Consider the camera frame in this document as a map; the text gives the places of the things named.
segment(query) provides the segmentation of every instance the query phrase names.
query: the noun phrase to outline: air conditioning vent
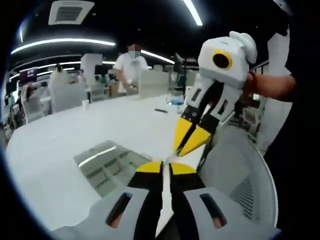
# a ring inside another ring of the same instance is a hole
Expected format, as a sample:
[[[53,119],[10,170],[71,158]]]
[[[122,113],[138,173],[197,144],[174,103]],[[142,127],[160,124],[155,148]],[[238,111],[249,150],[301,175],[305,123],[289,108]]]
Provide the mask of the air conditioning vent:
[[[80,25],[95,5],[91,1],[59,0],[51,5],[49,25]]]

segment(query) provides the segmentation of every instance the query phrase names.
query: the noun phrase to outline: yellow circle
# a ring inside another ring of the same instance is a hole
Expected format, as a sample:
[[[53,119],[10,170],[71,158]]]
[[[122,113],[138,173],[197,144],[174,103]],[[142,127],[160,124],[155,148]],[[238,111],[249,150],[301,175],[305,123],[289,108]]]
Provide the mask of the yellow circle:
[[[222,55],[228,60],[228,65],[226,67],[221,67],[221,66],[217,65],[217,63],[214,60],[215,56],[217,56],[217,55]],[[212,55],[212,61],[213,61],[214,65],[216,65],[218,68],[223,69],[223,70],[228,70],[232,66],[232,58],[231,58],[231,56],[227,52],[225,52],[223,50],[219,50],[219,49],[215,50],[214,54]]]

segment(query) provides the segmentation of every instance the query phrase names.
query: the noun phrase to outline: table surface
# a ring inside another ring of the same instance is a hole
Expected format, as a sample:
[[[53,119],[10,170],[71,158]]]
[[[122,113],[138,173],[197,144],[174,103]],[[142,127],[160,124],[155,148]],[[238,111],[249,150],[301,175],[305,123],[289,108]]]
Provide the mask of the table surface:
[[[168,113],[154,111],[164,109]],[[180,114],[165,96],[126,96],[48,115],[18,128],[6,148],[17,189],[49,230],[74,226],[101,197],[75,164],[74,156],[106,140],[138,154],[166,158],[172,153]],[[203,146],[178,162],[196,168]],[[163,208],[157,234],[173,215],[169,171],[164,169]]]

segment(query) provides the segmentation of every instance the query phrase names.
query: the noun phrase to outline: cup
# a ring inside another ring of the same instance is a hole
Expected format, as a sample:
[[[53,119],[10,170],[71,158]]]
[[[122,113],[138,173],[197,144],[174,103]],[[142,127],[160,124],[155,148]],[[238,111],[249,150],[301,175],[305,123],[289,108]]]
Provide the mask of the cup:
[[[89,100],[83,100],[82,101],[82,107],[84,110],[87,110],[88,109],[88,106],[89,106]]]

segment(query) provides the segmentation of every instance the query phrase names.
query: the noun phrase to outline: sleeve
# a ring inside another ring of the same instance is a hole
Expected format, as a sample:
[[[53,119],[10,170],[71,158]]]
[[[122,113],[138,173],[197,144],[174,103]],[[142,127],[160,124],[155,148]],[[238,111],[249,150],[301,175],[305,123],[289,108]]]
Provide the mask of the sleeve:
[[[117,70],[123,70],[124,69],[124,55],[123,54],[121,54],[117,58],[115,64],[113,65],[113,68],[117,69]]]
[[[144,57],[141,58],[141,69],[148,70],[148,64]]]

